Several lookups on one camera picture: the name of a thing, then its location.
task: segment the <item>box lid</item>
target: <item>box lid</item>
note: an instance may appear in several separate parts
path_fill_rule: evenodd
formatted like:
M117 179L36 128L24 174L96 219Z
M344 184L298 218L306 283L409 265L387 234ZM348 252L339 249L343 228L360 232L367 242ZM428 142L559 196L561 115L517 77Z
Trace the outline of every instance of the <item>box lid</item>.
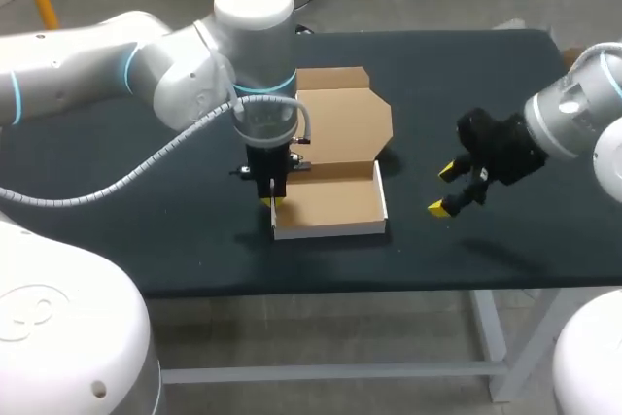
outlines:
M298 99L309 110L311 144L294 145L293 151L313 165L372 162L393 136L393 127L391 107L367 87L369 78L364 70L301 72L304 72L307 86L318 86L322 78L326 85L333 87L298 92ZM338 83L356 87L337 88ZM299 121L297 134L301 136L304 119Z

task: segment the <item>open cardboard box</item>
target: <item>open cardboard box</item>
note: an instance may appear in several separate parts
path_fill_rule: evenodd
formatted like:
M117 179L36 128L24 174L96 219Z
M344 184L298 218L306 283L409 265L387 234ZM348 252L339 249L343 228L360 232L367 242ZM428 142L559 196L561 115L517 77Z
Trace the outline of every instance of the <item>open cardboard box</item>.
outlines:
M387 206L374 159L393 136L391 107L369 89L362 67L298 70L298 99L312 134L310 145L293 151L311 170L288 177L287 196L272 211L275 240L384 233Z

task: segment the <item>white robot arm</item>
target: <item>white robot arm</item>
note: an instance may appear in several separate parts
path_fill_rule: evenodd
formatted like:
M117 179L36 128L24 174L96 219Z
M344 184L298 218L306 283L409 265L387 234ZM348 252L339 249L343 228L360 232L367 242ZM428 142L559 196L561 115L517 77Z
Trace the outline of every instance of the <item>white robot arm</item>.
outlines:
M574 159L594 150L594 171L607 194L622 202L622 43L588 48L567 75L530 98L522 113L496 121L474 109L458 120L466 153L439 176L468 186L428 209L454 217L472 201L483 204L489 185L511 185L551 157Z
M131 12L94 26L0 37L0 126L135 96L167 126L183 131L112 185L46 200L0 189L39 207L71 207L121 189L213 118L233 109L258 197L286 195L288 173L306 168L291 143L310 142L310 121L295 100L294 0L215 0L215 12L178 31ZM307 121L294 139L298 111Z
M233 109L244 174L259 197L285 195L297 128L293 0L215 0L215 14L172 32L133 12L72 30L0 37L0 126L133 95L182 133L108 188L69 200L0 189L0 197L70 207L107 196L215 116ZM0 413L163 415L145 302L111 262L30 232L0 213Z

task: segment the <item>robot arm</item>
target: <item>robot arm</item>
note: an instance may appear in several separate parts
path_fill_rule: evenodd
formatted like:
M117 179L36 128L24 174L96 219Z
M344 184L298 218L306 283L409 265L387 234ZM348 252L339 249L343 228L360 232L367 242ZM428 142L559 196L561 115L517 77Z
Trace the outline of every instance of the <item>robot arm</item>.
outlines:
M512 185L542 167L551 157L573 159L594 150L600 184L622 202L622 43L587 49L566 76L525 104L505 121L474 109L458 120L466 153L438 175L453 182L469 174L457 195L429 206L437 217L454 217L475 201L484 204L496 180Z
M135 96L182 132L91 195L42 200L0 189L0 197L43 207L94 201L229 109L247 148L248 165L236 173L256 182L259 198L285 196L288 173L306 168L290 144L310 141L308 114L294 99L294 0L215 0L214 8L174 32L149 14L131 12L85 28L0 37L0 127ZM304 137L295 141L297 109L306 122Z
M0 126L134 95L182 131L226 100L197 29L172 32L142 12L84 28L0 37L0 51Z

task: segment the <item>gray floor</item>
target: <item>gray floor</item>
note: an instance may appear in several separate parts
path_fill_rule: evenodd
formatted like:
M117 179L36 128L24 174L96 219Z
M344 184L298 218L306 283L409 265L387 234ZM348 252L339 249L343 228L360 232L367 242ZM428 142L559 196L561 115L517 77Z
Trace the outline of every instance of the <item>gray floor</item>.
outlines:
M127 10L183 26L211 0L52 0L63 26ZM621 0L316 0L299 21L317 31L487 29L513 18L554 31L562 47L622 36ZM0 34L35 30L31 0L0 9ZM600 291L587 291L588 295ZM498 293L508 331L520 326L531 291ZM476 358L465 294L348 294L152 302L164 367L347 363ZM550 364L521 398L494 406L479 378L222 384L169 387L170 413L553 415Z

